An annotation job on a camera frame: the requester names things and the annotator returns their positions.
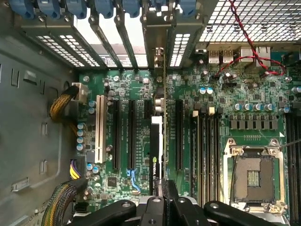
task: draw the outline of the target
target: white pci slot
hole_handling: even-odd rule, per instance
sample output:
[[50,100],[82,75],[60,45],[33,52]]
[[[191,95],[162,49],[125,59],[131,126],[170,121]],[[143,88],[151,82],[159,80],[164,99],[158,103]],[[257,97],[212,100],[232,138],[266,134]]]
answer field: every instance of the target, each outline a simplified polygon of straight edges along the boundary
[[107,130],[107,97],[96,97],[95,124],[95,163],[103,163],[106,159],[106,130]]

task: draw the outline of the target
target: green circuit board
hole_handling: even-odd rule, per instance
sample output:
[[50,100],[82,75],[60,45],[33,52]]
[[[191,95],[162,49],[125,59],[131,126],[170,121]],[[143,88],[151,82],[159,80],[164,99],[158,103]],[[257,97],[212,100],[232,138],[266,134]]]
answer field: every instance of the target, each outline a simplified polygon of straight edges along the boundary
[[[279,70],[278,67],[272,66],[272,70]],[[97,95],[105,93],[104,83],[108,82],[110,89],[114,90],[114,99],[121,102],[122,109],[122,133],[121,133],[121,163],[120,170],[113,170],[112,155],[107,153],[106,162],[99,164],[100,172],[99,180],[90,179],[88,186],[92,187],[93,193],[89,197],[89,210],[95,211],[107,204],[113,203],[120,199],[130,199],[138,203],[141,196],[149,195],[149,153],[151,148],[150,141],[150,119],[144,117],[144,100],[154,101],[157,87],[166,85],[166,178],[173,179],[176,182],[180,195],[188,195],[198,200],[198,183],[199,178],[192,183],[191,175],[196,173],[198,161],[191,154],[191,115],[198,107],[211,106],[217,109],[221,107],[223,112],[219,116],[219,135],[217,139],[219,143],[218,153],[222,159],[222,153],[228,138],[235,139],[239,145],[268,145],[272,138],[276,138],[280,144],[286,141],[285,118],[279,112],[281,105],[289,107],[289,103],[297,101],[297,96],[291,92],[293,87],[301,84],[301,80],[296,77],[297,72],[287,70],[286,75],[282,77],[268,77],[261,80],[258,73],[244,73],[241,69],[230,69],[228,72],[238,74],[233,82],[239,86],[229,89],[222,87],[224,81],[220,79],[218,82],[210,83],[209,76],[201,78],[204,70],[209,71],[209,75],[213,75],[218,71],[218,67],[196,66],[182,71],[167,72],[165,81],[156,81],[156,75],[152,71],[108,71],[108,72],[86,72],[79,77],[79,82],[88,87],[88,101],[96,100]],[[83,78],[89,77],[89,82],[84,82]],[[293,81],[287,83],[285,77],[291,76]],[[141,81],[141,78],[148,79],[147,83]],[[250,81],[256,82],[259,86],[256,89],[248,89]],[[212,94],[200,94],[200,88],[212,88]],[[132,186],[131,178],[127,175],[127,150],[128,150],[128,102],[136,100],[137,123],[136,123],[136,183],[141,189],[139,194],[133,192],[135,188]],[[183,102],[183,169],[176,170],[176,118],[175,118],[175,101]],[[234,104],[272,104],[272,111],[259,112],[255,111],[235,111]],[[87,105],[79,105],[78,122],[88,122],[89,107]],[[274,121],[277,124],[276,129],[238,129],[231,127],[231,121]],[[87,131],[85,142],[88,144],[85,152],[78,151],[78,155],[85,156],[86,152],[93,150],[95,142],[95,131]],[[107,117],[107,139],[106,144],[113,143],[112,114],[108,113]],[[285,165],[285,203],[288,204],[288,177],[287,177],[287,156],[284,152]],[[218,169],[222,170],[222,160]],[[229,164],[229,175],[231,175],[232,165]],[[278,176],[274,177],[275,184],[279,180]]]

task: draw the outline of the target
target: white connector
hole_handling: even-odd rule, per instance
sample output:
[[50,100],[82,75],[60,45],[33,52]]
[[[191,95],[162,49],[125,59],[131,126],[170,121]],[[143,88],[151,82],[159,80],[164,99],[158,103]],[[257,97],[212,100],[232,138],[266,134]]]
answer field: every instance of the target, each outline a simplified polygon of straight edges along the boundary
[[88,96],[88,87],[80,82],[73,82],[72,85],[75,85],[79,88],[79,93],[76,95],[75,98],[72,99],[72,101],[77,101],[79,103],[82,103],[83,105],[86,105],[87,96]]

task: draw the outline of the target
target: perforated metal panel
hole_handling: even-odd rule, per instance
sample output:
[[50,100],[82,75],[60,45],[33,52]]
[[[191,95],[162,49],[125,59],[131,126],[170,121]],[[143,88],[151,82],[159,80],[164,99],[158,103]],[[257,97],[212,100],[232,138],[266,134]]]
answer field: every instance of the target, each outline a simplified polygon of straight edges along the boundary
[[[236,0],[235,6],[253,41],[301,38],[301,0]],[[219,0],[199,41],[246,41],[228,0]]]

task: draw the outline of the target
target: red wire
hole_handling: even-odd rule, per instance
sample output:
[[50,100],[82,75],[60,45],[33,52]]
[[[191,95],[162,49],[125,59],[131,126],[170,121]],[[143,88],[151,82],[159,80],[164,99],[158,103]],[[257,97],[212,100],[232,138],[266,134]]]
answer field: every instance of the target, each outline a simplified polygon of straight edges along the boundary
[[[231,61],[230,63],[228,63],[226,66],[224,66],[223,68],[221,68],[221,69],[219,70],[219,72],[217,73],[217,76],[218,76],[218,74],[219,74],[220,72],[222,72],[222,70],[224,70],[225,68],[229,67],[232,63],[234,63],[234,62],[236,62],[236,61],[238,61],[238,60],[244,59],[244,58],[253,58],[253,59],[257,60],[258,63],[259,63],[259,65],[260,65],[265,71],[269,72],[270,74],[273,74],[273,75],[280,75],[280,76],[284,75],[284,74],[285,74],[285,66],[284,66],[284,65],[282,65],[280,62],[278,62],[278,61],[276,61],[276,60],[271,60],[271,59],[268,59],[268,58],[260,57],[260,56],[257,54],[256,48],[254,47],[252,40],[249,38],[249,35],[248,35],[248,33],[246,32],[246,30],[245,30],[245,28],[244,28],[244,25],[241,23],[240,18],[239,18],[238,14],[237,14],[237,9],[236,9],[236,7],[235,7],[235,5],[234,5],[234,2],[235,2],[236,0],[233,0],[233,1],[232,1],[232,0],[228,0],[228,1],[230,2],[230,5],[231,5],[231,11],[232,11],[232,13],[233,13],[233,15],[234,15],[234,17],[235,17],[235,20],[238,22],[238,25],[239,25],[240,29],[242,30],[242,32],[243,32],[245,38],[247,39],[248,44],[249,44],[250,47],[251,47],[251,50],[252,50],[252,52],[253,52],[253,56],[239,57],[239,58],[237,58],[237,59]],[[278,64],[278,65],[281,67],[282,72],[279,74],[278,72],[272,72],[272,71],[269,71],[269,68],[268,68],[266,65],[263,64],[262,60],[267,60],[267,61],[270,61],[270,62],[273,62],[273,63]]]

